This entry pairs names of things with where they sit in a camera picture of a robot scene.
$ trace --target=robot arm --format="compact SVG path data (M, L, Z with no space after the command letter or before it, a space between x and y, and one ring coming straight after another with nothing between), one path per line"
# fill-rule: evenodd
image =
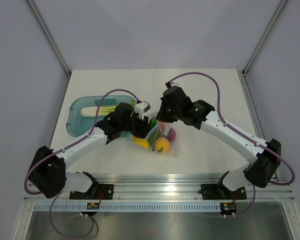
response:
M186 125L194 126L198 130L212 134L238 151L249 163L248 166L226 172L216 184L215 191L211 194L219 194L222 198L226 198L231 192L246 185L253 184L260 188L267 186L277 170L280 160L259 145L267 146L280 154L281 145L278 141L273 139L267 142L247 133L226 119L224 119L224 124L213 106L203 100L192 102L179 86L169 87L163 93L161 101L161 107L156 116L157 120L168 123L181 120ZM227 124L254 139L257 144L253 144L237 134L227 127Z
M137 138L145 138L150 131L148 117L149 103L139 102L133 107L120 103L114 112L98 121L92 131L77 137L68 145L55 149L40 147L30 169L49 155L29 176L29 180L47 198L53 198L61 191L78 192L87 199L98 192L98 181L87 172L69 173L66 170L77 160L97 148L103 147L120 137L122 132L130 132Z

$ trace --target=gray floor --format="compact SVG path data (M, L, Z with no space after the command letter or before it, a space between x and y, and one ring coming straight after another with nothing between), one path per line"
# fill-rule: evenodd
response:
M242 203L239 208L247 207ZM55 212L55 225L61 224L73 212ZM99 240L292 240L283 208L275 203L257 203L244 216L216 217L215 213L97 213L96 228L88 239ZM77 217L58 229L71 236L79 236L90 229L90 221ZM56 234L47 212L35 212L31 219L27 240L67 239Z

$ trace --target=white backdrop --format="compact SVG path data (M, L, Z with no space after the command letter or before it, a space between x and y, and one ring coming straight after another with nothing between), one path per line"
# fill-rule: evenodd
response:
M281 142L282 156L295 170L291 187L300 209L300 0L287 4L247 80L265 134ZM289 180L287 168L279 169Z
M72 69L243 69L279 0L35 0Z
M54 130L67 76L24 0L0 0L0 240L8 240L23 181Z

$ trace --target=plastic tray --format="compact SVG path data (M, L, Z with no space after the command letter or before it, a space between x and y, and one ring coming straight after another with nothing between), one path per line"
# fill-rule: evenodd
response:
M78 137L84 133L86 133L89 129L91 129L92 124L94 123L93 117L83 117L81 116L81 109L85 107L96 107L98 106L101 98L103 96L84 96L77 100L75 100L71 107L70 107L70 113L68 117L68 121L66 123L66 130L67 132L73 136ZM113 106L118 105L119 103L127 103L134 106L136 104L135 99L133 99L130 96L107 96L102 101L102 107L105 106ZM100 116L97 118L97 122L104 119L104 116ZM127 136L126 132L123 132L121 134L121 138L124 138Z

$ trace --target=yellow fruit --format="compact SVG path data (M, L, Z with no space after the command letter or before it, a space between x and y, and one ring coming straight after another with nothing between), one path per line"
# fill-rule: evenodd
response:
M138 137L134 136L132 139L133 139L135 144L140 145L141 147L143 147L145 149L150 147L150 144L149 144L148 140L145 139L145 138L138 138Z
M154 143L154 150L158 153L167 153L170 150L170 142L164 137L159 137Z

